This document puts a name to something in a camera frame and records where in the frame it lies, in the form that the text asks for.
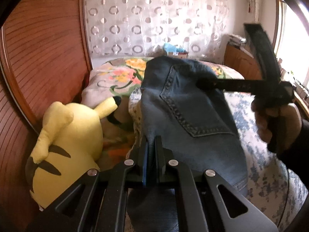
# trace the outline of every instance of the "black sleeve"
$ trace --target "black sleeve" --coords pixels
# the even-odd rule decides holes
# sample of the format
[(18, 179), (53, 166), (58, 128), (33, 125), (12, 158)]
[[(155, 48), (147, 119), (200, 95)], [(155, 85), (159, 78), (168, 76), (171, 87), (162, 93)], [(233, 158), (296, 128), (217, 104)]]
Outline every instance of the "black sleeve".
[(309, 122), (302, 120), (302, 129), (290, 149), (277, 155), (289, 169), (296, 173), (309, 189)]

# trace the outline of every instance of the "black cable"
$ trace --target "black cable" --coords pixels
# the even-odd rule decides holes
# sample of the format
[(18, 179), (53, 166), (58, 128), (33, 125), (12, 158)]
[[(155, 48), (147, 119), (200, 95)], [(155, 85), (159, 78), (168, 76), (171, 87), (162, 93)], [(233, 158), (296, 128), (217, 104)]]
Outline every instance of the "black cable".
[(288, 203), (288, 197), (289, 197), (289, 170), (288, 170), (288, 167), (287, 167), (287, 166), (285, 166), (285, 168), (286, 168), (286, 171), (287, 171), (287, 173), (288, 173), (288, 190), (287, 190), (287, 193), (286, 193), (286, 199), (285, 199), (284, 209), (283, 209), (283, 212), (282, 212), (282, 214), (281, 214), (279, 223), (278, 223), (278, 225), (277, 225), (278, 228), (279, 228), (280, 223), (281, 223), (281, 221), (282, 221), (282, 218), (283, 218), (283, 215), (284, 215), (284, 212), (285, 212), (285, 208), (286, 208), (286, 205), (287, 205), (287, 203)]

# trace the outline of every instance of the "plush toy ear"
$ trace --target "plush toy ear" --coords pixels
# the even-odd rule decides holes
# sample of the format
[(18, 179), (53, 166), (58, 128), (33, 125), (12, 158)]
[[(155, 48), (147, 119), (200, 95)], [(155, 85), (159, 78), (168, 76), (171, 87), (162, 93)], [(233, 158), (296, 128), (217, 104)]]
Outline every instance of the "plush toy ear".
[(54, 102), (50, 105), (44, 114), (43, 128), (30, 155), (35, 164), (39, 164), (47, 158), (49, 146), (58, 133), (68, 126), (73, 119), (73, 112), (61, 102)]
[(110, 97), (99, 104), (94, 110), (98, 113), (100, 119), (110, 115), (118, 108), (121, 103), (120, 96)]

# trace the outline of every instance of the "bed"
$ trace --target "bed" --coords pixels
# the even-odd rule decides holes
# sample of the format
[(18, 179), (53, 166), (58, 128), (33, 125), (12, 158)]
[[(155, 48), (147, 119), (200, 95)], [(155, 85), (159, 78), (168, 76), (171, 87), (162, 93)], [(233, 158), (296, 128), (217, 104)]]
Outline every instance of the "bed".
[[(140, 84), (144, 77), (146, 62), (151, 57), (124, 57), (110, 60), (90, 72), (89, 85), (82, 93), (82, 103), (95, 107), (103, 99), (121, 95), (128, 98), (118, 116), (130, 114), (132, 130), (114, 126), (108, 133), (108, 144), (98, 164), (101, 170), (112, 168), (123, 160), (133, 144), (139, 142), (141, 133)], [(219, 78), (243, 79), (232, 68), (209, 62)], [(240, 141), (244, 149), (248, 167), (247, 198), (271, 219), (280, 231), (284, 231), (300, 210), (308, 194), (299, 177), (277, 157), (269, 152), (266, 143), (260, 140), (256, 131), (254, 113), (250, 105), (253, 96), (247, 93), (225, 92), (226, 101), (236, 123)], [(106, 132), (106, 120), (102, 127)], [(126, 231), (133, 231), (127, 217)]]

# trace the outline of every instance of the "person's arm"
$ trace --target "person's arm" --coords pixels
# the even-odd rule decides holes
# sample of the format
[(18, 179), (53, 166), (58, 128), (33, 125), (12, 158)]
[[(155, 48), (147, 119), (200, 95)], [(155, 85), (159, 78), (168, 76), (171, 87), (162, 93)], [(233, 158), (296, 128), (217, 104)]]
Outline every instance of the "person's arm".
[(293, 170), (309, 189), (309, 122), (301, 119), (295, 104), (264, 109), (254, 100), (251, 109), (255, 113), (257, 133), (266, 143), (272, 138), (271, 130), (268, 129), (269, 119), (278, 116), (284, 118), (284, 124), (276, 130), (277, 157)]

